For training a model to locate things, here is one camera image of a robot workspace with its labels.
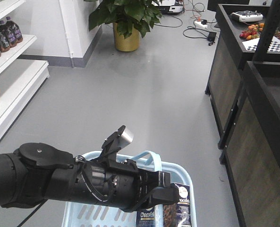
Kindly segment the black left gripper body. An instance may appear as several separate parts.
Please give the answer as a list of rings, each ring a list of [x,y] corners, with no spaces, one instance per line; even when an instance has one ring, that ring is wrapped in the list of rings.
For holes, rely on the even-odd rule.
[[[154,172],[138,168],[136,162],[86,161],[83,164],[83,203],[115,207],[124,212],[150,208]]]

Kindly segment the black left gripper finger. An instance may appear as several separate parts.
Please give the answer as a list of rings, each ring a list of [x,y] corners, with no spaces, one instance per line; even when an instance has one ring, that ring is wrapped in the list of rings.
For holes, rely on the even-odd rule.
[[[170,174],[164,171],[151,173],[152,184],[154,187],[170,187]]]
[[[149,197],[150,205],[171,205],[179,201],[179,191],[175,185],[169,188],[157,188],[152,191]]]

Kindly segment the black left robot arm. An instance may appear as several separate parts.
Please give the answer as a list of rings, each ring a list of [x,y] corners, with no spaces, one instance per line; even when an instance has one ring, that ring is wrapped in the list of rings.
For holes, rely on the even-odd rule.
[[[134,212],[178,202],[170,174],[116,161],[119,148],[104,148],[94,159],[44,143],[25,143],[0,154],[0,206],[33,208],[47,200],[119,208]]]

